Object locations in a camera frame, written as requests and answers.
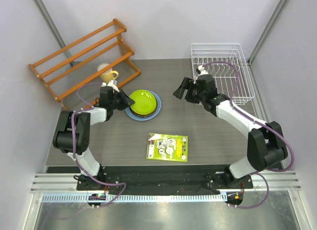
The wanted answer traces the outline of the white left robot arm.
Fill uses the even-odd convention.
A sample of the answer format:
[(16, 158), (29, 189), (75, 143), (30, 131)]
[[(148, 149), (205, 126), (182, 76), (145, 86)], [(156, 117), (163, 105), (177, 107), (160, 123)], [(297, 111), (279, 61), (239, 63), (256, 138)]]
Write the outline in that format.
[(90, 128), (108, 121), (115, 110), (122, 111), (135, 104), (122, 89), (109, 86), (100, 88), (96, 106), (80, 111), (62, 111), (53, 135), (53, 146), (69, 156), (80, 169), (80, 178), (88, 179), (95, 190), (106, 183), (102, 165), (89, 149)]

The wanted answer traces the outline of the light blue plate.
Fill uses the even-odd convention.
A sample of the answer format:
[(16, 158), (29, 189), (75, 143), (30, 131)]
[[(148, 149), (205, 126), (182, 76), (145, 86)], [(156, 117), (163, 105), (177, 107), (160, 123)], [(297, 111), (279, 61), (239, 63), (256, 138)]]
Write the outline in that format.
[(130, 109), (129, 109), (130, 107), (128, 107), (128, 108), (125, 109), (125, 111), (126, 111), (127, 115), (130, 118), (132, 118), (133, 120), (137, 120), (137, 121), (147, 121), (147, 120), (153, 119), (160, 112), (160, 110), (161, 110), (161, 100), (160, 100), (159, 96), (156, 93), (154, 93), (152, 91), (150, 91), (150, 92), (154, 95), (154, 97), (156, 98), (157, 103), (158, 103), (157, 110), (154, 112), (154, 114), (152, 114), (150, 116), (147, 116), (147, 117), (136, 116), (130, 111)]

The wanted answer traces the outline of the brown yellow-rimmed plate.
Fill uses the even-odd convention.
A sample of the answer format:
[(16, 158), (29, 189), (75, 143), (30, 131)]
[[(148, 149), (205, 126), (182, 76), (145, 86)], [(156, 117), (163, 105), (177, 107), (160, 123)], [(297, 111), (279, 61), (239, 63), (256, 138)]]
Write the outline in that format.
[(129, 109), (136, 116), (147, 117), (154, 114), (157, 107), (157, 102), (136, 102)]

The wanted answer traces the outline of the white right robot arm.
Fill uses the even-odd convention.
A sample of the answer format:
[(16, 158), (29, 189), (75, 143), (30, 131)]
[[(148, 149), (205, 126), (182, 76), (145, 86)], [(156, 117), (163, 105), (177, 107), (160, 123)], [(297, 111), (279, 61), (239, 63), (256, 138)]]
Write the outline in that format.
[(196, 80), (185, 77), (173, 95), (189, 103), (201, 103), (206, 111), (228, 122), (247, 138), (246, 156), (224, 169), (223, 182), (227, 187), (234, 188), (247, 175), (269, 169), (288, 157), (281, 126), (275, 121), (256, 119), (228, 96), (218, 93), (211, 75), (203, 74)]

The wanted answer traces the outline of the lime green plate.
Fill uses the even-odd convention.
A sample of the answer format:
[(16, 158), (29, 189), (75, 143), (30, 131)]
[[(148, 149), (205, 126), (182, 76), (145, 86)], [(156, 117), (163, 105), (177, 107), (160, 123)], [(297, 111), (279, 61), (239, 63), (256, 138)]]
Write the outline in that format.
[(147, 90), (136, 90), (131, 93), (130, 98), (136, 102), (157, 102), (154, 95)]

